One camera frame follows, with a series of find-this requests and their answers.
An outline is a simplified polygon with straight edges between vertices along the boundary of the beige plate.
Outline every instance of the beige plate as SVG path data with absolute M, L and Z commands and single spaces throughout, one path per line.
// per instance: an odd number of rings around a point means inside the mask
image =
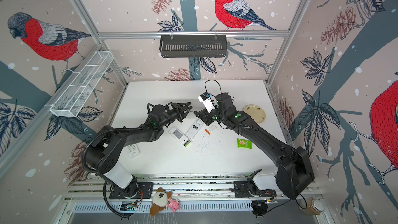
M 247 105 L 242 109 L 242 111 L 249 114 L 257 124 L 264 122 L 266 119 L 266 113 L 263 108 L 257 105 Z

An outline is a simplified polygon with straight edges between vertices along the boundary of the white wire mesh basket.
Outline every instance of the white wire mesh basket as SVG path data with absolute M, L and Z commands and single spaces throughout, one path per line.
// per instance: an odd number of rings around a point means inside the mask
M 76 117 L 112 61 L 111 52 L 94 52 L 83 69 L 74 72 L 77 76 L 53 104 L 50 111 L 55 116 Z

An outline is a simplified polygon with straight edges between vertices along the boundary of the pink plush pig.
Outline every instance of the pink plush pig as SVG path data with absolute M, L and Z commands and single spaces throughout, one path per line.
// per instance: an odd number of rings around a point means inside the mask
M 177 209 L 180 209 L 180 203 L 178 200 L 169 199 L 167 207 L 171 208 L 172 211 L 175 212 Z

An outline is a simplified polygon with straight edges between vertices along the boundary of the green package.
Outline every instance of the green package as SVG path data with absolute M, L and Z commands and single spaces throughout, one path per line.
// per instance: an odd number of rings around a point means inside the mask
M 251 149 L 251 141 L 238 138 L 238 148 L 249 148 L 249 149 Z

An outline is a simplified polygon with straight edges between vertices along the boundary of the jar lid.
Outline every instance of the jar lid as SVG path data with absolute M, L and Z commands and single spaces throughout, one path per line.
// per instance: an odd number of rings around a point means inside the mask
M 315 210 L 318 212 L 322 212 L 325 210 L 325 205 L 319 199 L 315 199 L 312 201 L 312 207 L 315 208 Z

